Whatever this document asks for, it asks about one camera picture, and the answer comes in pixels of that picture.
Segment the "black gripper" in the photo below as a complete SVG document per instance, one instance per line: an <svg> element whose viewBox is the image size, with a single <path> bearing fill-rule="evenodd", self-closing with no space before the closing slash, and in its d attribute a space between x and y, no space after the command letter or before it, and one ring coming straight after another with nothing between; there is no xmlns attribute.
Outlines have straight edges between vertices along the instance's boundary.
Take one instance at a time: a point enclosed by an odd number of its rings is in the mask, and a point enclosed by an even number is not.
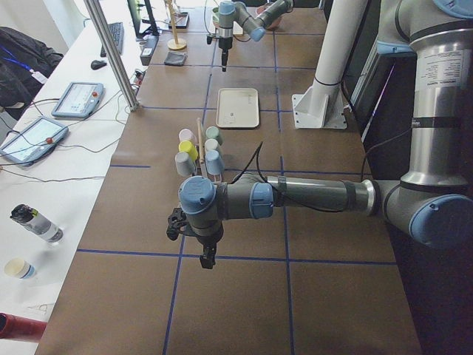
<svg viewBox="0 0 473 355"><path fill-rule="evenodd" d="M203 252L200 255L200 264L204 269L212 269L215 265L217 254L217 244L222 239L223 226L211 226L204 229L192 228L195 237L203 246Z"/></svg>
<svg viewBox="0 0 473 355"><path fill-rule="evenodd" d="M219 48L222 50L221 65L222 71L226 72L226 64L228 63L228 54L231 49L231 37L219 37Z"/></svg>

